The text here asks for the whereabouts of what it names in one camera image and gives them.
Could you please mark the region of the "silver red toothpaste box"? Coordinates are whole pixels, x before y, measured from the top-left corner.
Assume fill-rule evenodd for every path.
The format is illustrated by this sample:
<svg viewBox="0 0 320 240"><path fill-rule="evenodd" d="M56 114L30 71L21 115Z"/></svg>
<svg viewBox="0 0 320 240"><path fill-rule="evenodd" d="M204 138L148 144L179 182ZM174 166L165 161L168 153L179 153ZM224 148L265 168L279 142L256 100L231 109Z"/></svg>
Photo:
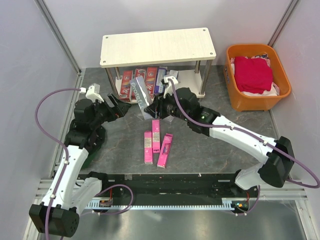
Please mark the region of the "silver red toothpaste box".
<svg viewBox="0 0 320 240"><path fill-rule="evenodd" d="M130 83L130 81L132 80L132 78L133 78L133 71L132 70L126 70L123 72L119 98L124 102L131 101L131 83Z"/></svg>

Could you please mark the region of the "white RiO toothpaste box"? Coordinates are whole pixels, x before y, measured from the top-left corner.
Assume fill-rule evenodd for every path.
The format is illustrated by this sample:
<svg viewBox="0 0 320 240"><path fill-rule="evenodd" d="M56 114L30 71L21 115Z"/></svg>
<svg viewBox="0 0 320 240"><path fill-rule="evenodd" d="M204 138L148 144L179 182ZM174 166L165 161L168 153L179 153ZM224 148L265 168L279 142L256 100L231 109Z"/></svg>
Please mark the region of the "white RiO toothpaste box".
<svg viewBox="0 0 320 240"><path fill-rule="evenodd" d="M177 70L170 70L169 71L169 73L168 73L168 75L170 76L170 77L174 77L174 78L178 78L178 75L179 75L179 72L177 71Z"/></svg>

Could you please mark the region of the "purple toothpaste box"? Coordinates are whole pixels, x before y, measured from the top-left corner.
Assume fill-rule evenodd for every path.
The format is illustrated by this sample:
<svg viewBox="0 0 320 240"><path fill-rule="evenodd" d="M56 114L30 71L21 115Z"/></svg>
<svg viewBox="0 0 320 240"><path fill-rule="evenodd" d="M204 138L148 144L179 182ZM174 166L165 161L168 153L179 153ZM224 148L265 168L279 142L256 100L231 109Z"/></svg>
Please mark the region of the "purple toothpaste box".
<svg viewBox="0 0 320 240"><path fill-rule="evenodd" d="M162 83L162 80L164 79L164 76L167 74L167 68L166 67L159 67L156 74L156 80L154 85L154 91L153 93L155 95L162 94L164 92L164 84Z"/></svg>

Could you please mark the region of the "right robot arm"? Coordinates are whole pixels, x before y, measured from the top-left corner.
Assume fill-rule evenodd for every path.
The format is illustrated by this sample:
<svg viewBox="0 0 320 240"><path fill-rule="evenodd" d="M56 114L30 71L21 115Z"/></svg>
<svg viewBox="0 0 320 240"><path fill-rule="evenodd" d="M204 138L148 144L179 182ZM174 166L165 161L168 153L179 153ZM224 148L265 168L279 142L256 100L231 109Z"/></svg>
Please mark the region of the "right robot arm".
<svg viewBox="0 0 320 240"><path fill-rule="evenodd" d="M173 94L156 96L144 112L159 119L168 116L182 119L192 131L227 142L258 160L255 166L235 173L229 184L233 196L240 197L251 187L261 184L283 187L294 165L289 157L283 155L294 156L288 138L263 136L231 122L219 112L200 105L189 88L179 88L176 93L177 97Z"/></svg>

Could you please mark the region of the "clear Protefix box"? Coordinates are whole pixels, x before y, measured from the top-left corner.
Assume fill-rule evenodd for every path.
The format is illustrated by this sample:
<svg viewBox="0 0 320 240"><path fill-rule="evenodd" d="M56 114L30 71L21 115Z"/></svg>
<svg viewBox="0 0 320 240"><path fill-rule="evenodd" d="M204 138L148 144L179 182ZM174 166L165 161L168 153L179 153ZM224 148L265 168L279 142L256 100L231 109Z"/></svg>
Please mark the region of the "clear Protefix box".
<svg viewBox="0 0 320 240"><path fill-rule="evenodd" d="M152 119L153 117L149 113L145 112L147 107L150 106L153 103L153 101L149 95L149 91L146 87L143 77L135 77L130 81L130 85L131 92L135 96L135 99L139 105L144 120Z"/></svg>

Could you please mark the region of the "red 3D toothpaste box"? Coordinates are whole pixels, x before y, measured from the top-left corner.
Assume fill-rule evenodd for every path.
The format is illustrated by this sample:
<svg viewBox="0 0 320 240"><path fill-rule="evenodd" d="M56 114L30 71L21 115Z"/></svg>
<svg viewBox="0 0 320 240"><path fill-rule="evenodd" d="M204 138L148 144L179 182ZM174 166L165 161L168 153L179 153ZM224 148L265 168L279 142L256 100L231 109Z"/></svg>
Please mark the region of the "red 3D toothpaste box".
<svg viewBox="0 0 320 240"><path fill-rule="evenodd" d="M157 78L158 68L148 67L145 75L145 86L151 99L154 98L155 82Z"/></svg>

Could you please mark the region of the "pink box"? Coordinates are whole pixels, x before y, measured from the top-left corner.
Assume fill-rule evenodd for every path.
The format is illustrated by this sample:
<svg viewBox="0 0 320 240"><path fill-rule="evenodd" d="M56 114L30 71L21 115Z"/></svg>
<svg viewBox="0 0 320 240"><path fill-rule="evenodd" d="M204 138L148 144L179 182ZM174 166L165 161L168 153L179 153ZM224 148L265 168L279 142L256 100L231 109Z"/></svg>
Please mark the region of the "pink box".
<svg viewBox="0 0 320 240"><path fill-rule="evenodd" d="M172 141L173 141L173 135L170 133L167 133L163 138L158 161L157 161L157 166L160 168L165 168L167 165L167 160L169 157Z"/></svg>
<svg viewBox="0 0 320 240"><path fill-rule="evenodd" d="M144 133L144 163L153 164L152 132Z"/></svg>
<svg viewBox="0 0 320 240"><path fill-rule="evenodd" d="M152 120L152 152L154 154L159 153L161 150L160 140L160 120Z"/></svg>

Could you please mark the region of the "silver backed toothpaste box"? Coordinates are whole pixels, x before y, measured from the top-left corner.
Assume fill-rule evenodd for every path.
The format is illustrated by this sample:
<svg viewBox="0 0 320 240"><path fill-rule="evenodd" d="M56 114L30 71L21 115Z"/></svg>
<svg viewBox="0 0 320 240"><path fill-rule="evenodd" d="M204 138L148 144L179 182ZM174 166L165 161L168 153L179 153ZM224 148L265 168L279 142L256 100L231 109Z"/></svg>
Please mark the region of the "silver backed toothpaste box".
<svg viewBox="0 0 320 240"><path fill-rule="evenodd" d="M134 77L138 78L138 77L142 77L143 80L145 80L146 78L146 69L144 68L136 68L134 71Z"/></svg>

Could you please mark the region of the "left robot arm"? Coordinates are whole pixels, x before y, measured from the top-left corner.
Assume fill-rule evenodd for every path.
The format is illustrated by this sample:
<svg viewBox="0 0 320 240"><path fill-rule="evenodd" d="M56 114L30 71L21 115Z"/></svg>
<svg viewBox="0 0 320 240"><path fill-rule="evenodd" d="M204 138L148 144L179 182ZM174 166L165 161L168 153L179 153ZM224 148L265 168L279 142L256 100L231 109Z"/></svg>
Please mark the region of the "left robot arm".
<svg viewBox="0 0 320 240"><path fill-rule="evenodd" d="M74 118L64 142L61 163L41 203L32 204L29 216L36 229L50 236L71 238L79 225L80 216L94 197L104 197L112 191L106 173L90 172L78 189L74 189L85 161L92 157L106 139L105 122L126 115L131 105L108 95L109 106L100 95L88 96L75 103Z"/></svg>

